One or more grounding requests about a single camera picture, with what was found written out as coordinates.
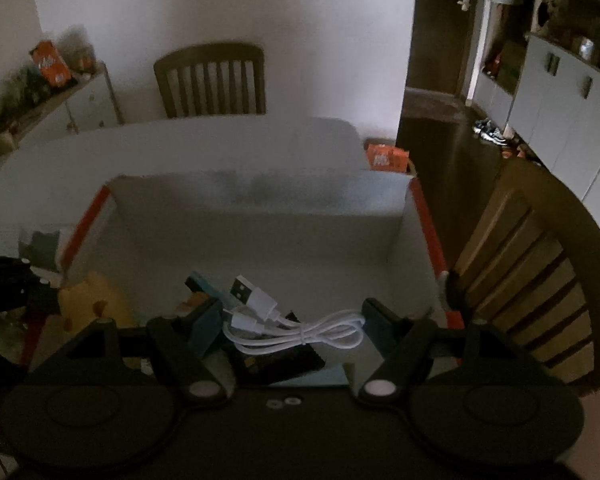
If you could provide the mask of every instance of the brown door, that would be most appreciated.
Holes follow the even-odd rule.
[[[475,1],[416,0],[407,86],[459,94],[474,23]]]

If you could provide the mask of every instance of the table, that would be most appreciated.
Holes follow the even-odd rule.
[[[17,150],[0,168],[0,248],[21,226],[76,225],[120,174],[367,168],[355,128],[335,119],[200,117],[87,132]]]

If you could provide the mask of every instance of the yellow plush toy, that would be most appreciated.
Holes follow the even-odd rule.
[[[75,286],[62,288],[58,303],[64,318],[65,340],[101,317],[112,318],[118,328],[138,326],[124,295],[97,272],[90,272],[86,280]]]

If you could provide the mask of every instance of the wooden chair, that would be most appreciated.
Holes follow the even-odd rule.
[[[600,389],[600,229],[547,170],[507,161],[447,296],[580,394]]]
[[[228,76],[222,70],[222,64],[227,63]],[[253,65],[253,90],[255,110],[250,108],[247,63]],[[240,74],[237,76],[236,64],[239,64]],[[202,74],[197,67],[202,66]],[[190,46],[171,52],[154,64],[155,77],[162,95],[164,109],[171,119],[178,116],[176,103],[169,80],[171,72],[177,73],[178,94],[182,114],[190,115],[223,115],[223,114],[264,114],[266,111],[264,91],[264,54],[262,49],[245,43],[211,43]],[[187,95],[187,79],[190,80],[192,109],[189,107]],[[228,83],[228,104],[225,93],[225,83]],[[237,88],[240,87],[241,104],[238,106]]]

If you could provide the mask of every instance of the orange package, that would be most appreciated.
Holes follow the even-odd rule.
[[[406,173],[409,168],[409,152],[386,144],[370,144],[366,158],[372,170]]]
[[[31,51],[31,58],[44,78],[54,88],[62,88],[71,81],[71,71],[51,41],[41,41]]]

